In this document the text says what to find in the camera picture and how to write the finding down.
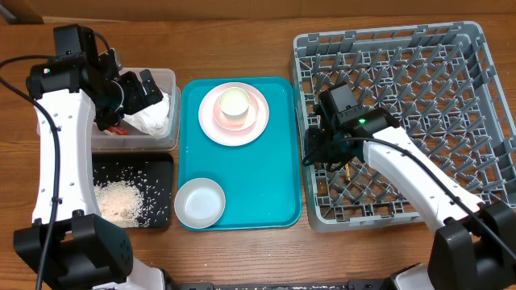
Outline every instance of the wall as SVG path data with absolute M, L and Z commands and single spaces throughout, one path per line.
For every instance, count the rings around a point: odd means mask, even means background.
M 365 15 L 455 15 L 516 12 L 512 0 L 4 0 L 42 19 L 121 21 L 275 19 Z

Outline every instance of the small white bowl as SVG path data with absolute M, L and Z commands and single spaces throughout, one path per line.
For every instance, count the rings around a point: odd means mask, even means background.
M 207 178 L 196 178 L 183 184 L 174 201 L 177 218 L 192 229 L 212 226 L 223 215 L 225 207 L 223 189 Z
M 240 122 L 245 122 L 250 102 L 249 94 L 245 89 L 231 87 L 225 89 L 223 93 L 220 94 L 218 106 L 228 119 L 233 123 L 239 124 Z

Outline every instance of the clear plastic container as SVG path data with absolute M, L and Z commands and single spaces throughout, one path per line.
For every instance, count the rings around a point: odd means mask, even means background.
M 145 68 L 124 68 L 120 74 L 127 71 L 136 73 Z M 169 151 L 176 147 L 179 134 L 179 110 L 181 91 L 176 86 L 176 75 L 171 69 L 149 68 L 152 77 L 160 90 L 170 96 L 169 123 L 166 134 L 162 135 L 108 135 L 98 130 L 94 125 L 91 136 L 91 150 L 93 152 L 104 151 Z

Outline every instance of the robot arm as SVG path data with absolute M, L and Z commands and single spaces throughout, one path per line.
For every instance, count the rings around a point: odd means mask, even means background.
M 59 131 L 61 174 L 57 221 L 72 218 L 73 212 L 101 216 L 94 194 L 91 166 L 91 130 L 95 104 L 83 90 L 70 93 L 67 89 L 45 93 L 38 100 L 54 119 Z M 47 224 L 52 208 L 54 175 L 54 140 L 45 117 L 36 110 L 40 129 L 40 190 L 32 213 L 32 222 Z
M 346 83 L 321 92 L 319 101 L 314 112 L 321 117 L 322 128 L 307 130 L 303 164 L 326 163 L 331 170 L 332 164 L 340 163 L 341 168 L 357 157 L 387 177 L 434 234 L 428 267 L 419 265 L 396 274 L 392 289 L 503 289 L 516 283 L 514 259 L 501 246 L 503 243 L 510 251 L 516 250 L 512 209 L 504 203 L 485 205 L 461 188 L 414 145 L 389 112 L 358 104 Z M 428 168 L 485 227 L 459 207 L 418 163 L 387 146 L 389 143 L 407 150 Z M 481 240 L 473 242 L 472 234 Z
M 94 33 L 72 25 L 54 30 L 57 57 L 35 65 L 27 88 L 56 124 L 60 140 L 60 204 L 43 280 L 52 289 L 94 288 L 169 290 L 173 281 L 132 255 L 125 230 L 101 218 L 94 196 L 91 134 L 117 126 L 162 99 L 148 70 L 119 75 L 114 50 L 98 55 Z M 40 131 L 40 188 L 32 227 L 16 230 L 16 253 L 38 271 L 52 210 L 54 139 L 36 109 Z M 72 240 L 64 241 L 71 234 Z
M 389 126 L 372 134 L 374 139 L 384 140 L 409 150 L 421 160 L 471 211 L 477 212 L 483 201 L 450 179 L 410 140 L 401 127 Z M 447 218 L 459 221 L 467 214 L 413 160 L 385 145 L 364 142 L 364 160 L 385 176 L 403 194 L 421 215 L 432 234 L 444 226 Z

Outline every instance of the plastic dish rack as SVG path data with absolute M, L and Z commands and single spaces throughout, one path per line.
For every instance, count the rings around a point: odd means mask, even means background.
M 487 203 L 516 205 L 516 129 L 478 24 L 299 35 L 292 74 L 302 140 L 309 126 L 320 126 L 313 114 L 318 94 L 347 81 L 360 103 L 389 110 L 421 151 L 469 192 Z M 314 230 L 421 221 L 386 178 L 359 160 L 337 172 L 324 168 L 303 168 Z

